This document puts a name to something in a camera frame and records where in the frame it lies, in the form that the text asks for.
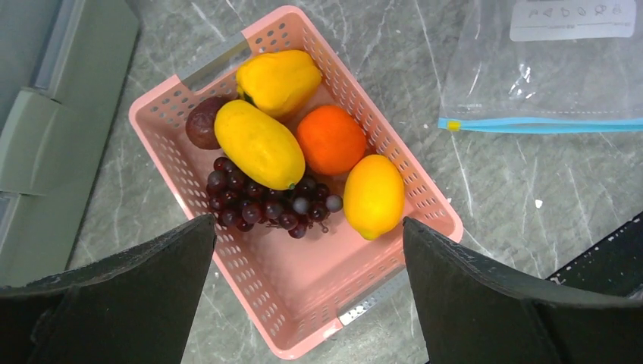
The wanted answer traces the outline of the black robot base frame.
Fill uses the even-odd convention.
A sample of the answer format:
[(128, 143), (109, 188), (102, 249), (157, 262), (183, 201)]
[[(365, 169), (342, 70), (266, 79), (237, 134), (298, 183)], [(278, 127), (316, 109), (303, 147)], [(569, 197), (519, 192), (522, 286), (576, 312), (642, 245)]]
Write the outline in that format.
[(642, 298), (642, 213), (547, 278), (595, 293)]

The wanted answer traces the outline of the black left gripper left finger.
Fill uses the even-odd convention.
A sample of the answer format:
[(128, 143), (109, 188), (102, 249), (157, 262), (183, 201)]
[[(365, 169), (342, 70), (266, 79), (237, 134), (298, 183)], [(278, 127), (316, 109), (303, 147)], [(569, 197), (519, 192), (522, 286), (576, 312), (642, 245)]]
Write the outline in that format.
[(179, 363), (215, 250), (194, 218), (80, 268), (1, 289), (3, 363)]

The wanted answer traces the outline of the yellow mango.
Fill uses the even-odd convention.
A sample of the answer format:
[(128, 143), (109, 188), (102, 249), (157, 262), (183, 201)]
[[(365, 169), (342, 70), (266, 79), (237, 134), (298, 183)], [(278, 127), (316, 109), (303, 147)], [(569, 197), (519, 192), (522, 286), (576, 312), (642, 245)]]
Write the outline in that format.
[(273, 190), (292, 190), (302, 179), (306, 163), (295, 136), (250, 103), (224, 104), (214, 128), (227, 157), (255, 182)]

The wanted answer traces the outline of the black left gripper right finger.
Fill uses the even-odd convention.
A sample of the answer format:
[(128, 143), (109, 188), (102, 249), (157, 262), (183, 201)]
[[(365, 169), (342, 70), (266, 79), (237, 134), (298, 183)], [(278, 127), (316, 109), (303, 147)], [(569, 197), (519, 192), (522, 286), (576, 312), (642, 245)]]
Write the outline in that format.
[(432, 363), (642, 361), (642, 298), (527, 275), (413, 218), (403, 253)]

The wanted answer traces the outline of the clear zip top bag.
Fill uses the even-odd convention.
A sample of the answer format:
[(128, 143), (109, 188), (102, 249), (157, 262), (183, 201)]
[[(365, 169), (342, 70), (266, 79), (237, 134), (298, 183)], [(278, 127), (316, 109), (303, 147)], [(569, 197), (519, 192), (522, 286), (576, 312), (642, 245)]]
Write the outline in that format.
[(440, 128), (642, 129), (640, 1), (473, 1), (441, 95)]

